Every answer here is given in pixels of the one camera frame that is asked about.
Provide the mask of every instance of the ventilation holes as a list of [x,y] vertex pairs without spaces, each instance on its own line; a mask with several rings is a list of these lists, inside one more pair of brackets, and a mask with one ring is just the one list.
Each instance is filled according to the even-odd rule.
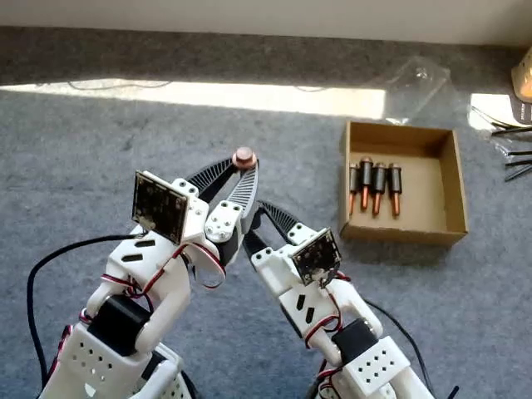
[[305,318],[305,322],[307,324],[310,324],[314,317],[314,308],[308,308],[307,310],[307,317]]
[[122,256],[122,262],[136,262],[142,260],[142,254]]
[[155,246],[155,240],[154,239],[145,239],[144,241],[137,241],[135,243],[135,246],[137,248],[153,247],[153,246]]
[[298,303],[296,303],[296,309],[301,310],[303,309],[303,305],[305,304],[305,296],[299,295],[298,297]]

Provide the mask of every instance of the copper cylinder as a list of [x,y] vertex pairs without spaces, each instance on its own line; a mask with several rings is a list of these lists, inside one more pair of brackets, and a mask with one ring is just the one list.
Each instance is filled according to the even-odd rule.
[[248,170],[257,164],[257,156],[249,147],[239,147],[231,160],[239,170]]

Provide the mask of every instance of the black cylinder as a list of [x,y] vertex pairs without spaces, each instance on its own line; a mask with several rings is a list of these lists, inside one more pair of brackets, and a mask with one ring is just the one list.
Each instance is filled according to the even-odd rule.
[[397,165],[390,165],[388,169],[388,189],[390,190],[390,195],[402,193],[401,167]]
[[386,188],[386,166],[377,164],[373,168],[372,191],[374,193],[384,193]]
[[349,167],[349,191],[354,194],[360,191],[360,167],[358,165]]
[[362,158],[360,161],[362,185],[371,185],[372,183],[373,162],[370,158]]

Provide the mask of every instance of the black cable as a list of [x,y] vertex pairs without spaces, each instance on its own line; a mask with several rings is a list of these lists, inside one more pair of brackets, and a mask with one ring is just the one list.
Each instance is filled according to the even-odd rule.
[[434,388],[432,387],[432,382],[431,382],[431,379],[429,378],[429,373],[426,370],[425,361],[423,360],[423,356],[421,355],[419,347],[417,347],[417,344],[416,344],[416,341],[414,341],[414,338],[412,338],[412,336],[408,333],[408,331],[399,323],[399,321],[396,318],[392,316],[391,313],[384,310],[383,308],[376,305],[375,303],[368,301],[365,298],[362,298],[362,299],[369,306],[371,306],[372,308],[375,308],[376,310],[384,314],[387,318],[389,318],[392,321],[392,323],[396,325],[399,331],[401,331],[401,333],[406,337],[408,342],[412,345],[412,347],[414,348],[414,352],[416,353],[417,361],[419,362],[419,366],[421,368],[421,373],[423,374],[423,379],[425,380],[426,388],[429,390],[432,396],[435,397],[436,395],[434,394]]
[[104,237],[97,237],[95,239],[88,239],[85,241],[80,241],[78,243],[67,245],[66,247],[60,248],[55,252],[52,252],[45,258],[41,259],[35,266],[33,266],[32,271],[27,277],[27,289],[26,289],[26,306],[27,306],[27,323],[30,328],[30,333],[32,335],[33,345],[35,346],[35,352],[37,353],[37,358],[39,360],[39,365],[41,367],[41,382],[42,388],[46,386],[48,379],[48,370],[47,370],[47,360],[44,356],[44,351],[42,350],[41,340],[37,333],[37,327],[35,325],[35,316],[33,314],[33,284],[35,282],[35,276],[37,272],[48,262],[57,258],[59,255],[62,255],[73,249],[84,247],[86,245],[103,243],[106,241],[122,241],[123,239],[138,239],[145,235],[143,234],[127,234],[127,235],[106,235]]
[[160,83],[157,85],[139,85],[137,83],[124,83],[120,85],[114,85],[114,86],[104,86],[104,87],[79,87],[76,86],[71,81],[67,82],[67,85],[70,86],[72,89],[79,90],[79,91],[97,91],[97,90],[112,90],[112,89],[123,89],[126,87],[139,87],[141,89],[158,89],[160,87],[168,86],[172,81],[165,81],[164,83]]

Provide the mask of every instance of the plastic packaging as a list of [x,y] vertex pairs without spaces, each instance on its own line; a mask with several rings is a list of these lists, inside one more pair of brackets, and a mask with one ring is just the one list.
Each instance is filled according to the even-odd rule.
[[368,86],[386,91],[383,116],[394,125],[410,123],[436,94],[455,96],[450,71],[424,57],[409,58],[370,81]]

